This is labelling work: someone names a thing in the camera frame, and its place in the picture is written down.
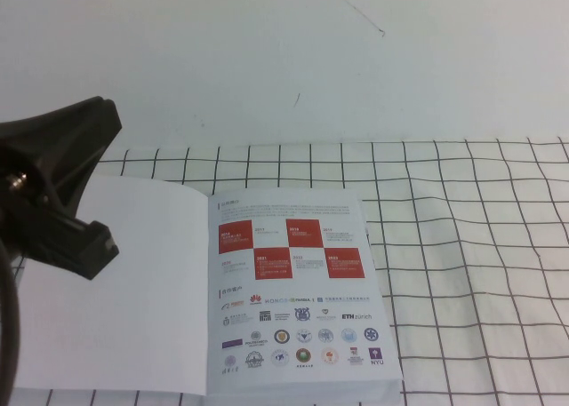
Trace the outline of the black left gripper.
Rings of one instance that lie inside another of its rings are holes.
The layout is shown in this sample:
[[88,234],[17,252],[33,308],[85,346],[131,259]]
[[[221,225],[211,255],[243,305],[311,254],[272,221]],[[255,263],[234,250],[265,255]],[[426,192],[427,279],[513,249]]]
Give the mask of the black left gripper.
[[[1,123],[1,237],[11,258],[23,255],[91,280],[119,254],[110,229],[82,221],[77,209],[121,129],[115,103],[102,97]],[[21,152],[42,149],[38,161]]]

